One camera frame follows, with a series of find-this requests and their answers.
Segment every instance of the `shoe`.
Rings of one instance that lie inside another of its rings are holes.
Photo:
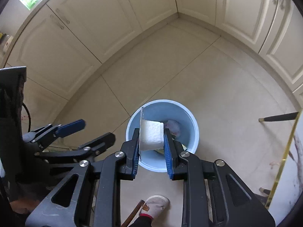
[[[153,195],[145,201],[145,204],[141,208],[139,216],[147,216],[151,219],[155,219],[168,206],[169,199],[161,195]]]

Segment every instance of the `silver bolt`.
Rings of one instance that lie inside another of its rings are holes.
[[[120,157],[123,157],[123,156],[124,156],[124,153],[123,153],[122,151],[118,151],[118,152],[115,153],[115,156],[116,156],[117,158],[120,158]]]
[[[86,167],[86,166],[88,166],[88,161],[87,161],[87,160],[81,160],[81,161],[79,162],[79,165],[80,165],[81,167]]]
[[[223,160],[219,159],[219,160],[216,161],[216,165],[217,166],[224,166],[225,162]]]
[[[182,157],[188,157],[188,156],[190,156],[190,153],[187,152],[187,151],[183,151],[183,152],[180,153],[180,155],[181,155]]]

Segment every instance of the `black cable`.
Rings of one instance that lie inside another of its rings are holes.
[[[31,115],[29,114],[29,110],[24,103],[22,103],[22,106],[25,108],[25,111],[27,112],[27,115],[28,115],[28,132],[30,132],[31,131]]]

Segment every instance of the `brown wooden handle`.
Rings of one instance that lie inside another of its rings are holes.
[[[137,206],[134,208],[134,210],[131,212],[131,214],[127,217],[127,219],[124,221],[124,223],[121,225],[121,227],[127,227],[130,222],[133,220],[133,218],[136,216],[137,212],[140,210],[140,208],[144,205],[145,201],[141,200]]]

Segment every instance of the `blue bucket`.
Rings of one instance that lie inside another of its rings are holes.
[[[187,151],[195,153],[199,143],[199,128],[193,114],[182,104],[171,100],[155,100],[143,105],[145,120],[165,122],[175,120],[180,124],[179,142],[187,147]],[[131,140],[135,128],[140,128],[139,108],[128,122],[126,141]],[[167,172],[164,155],[154,150],[142,151],[139,165],[153,172]]]

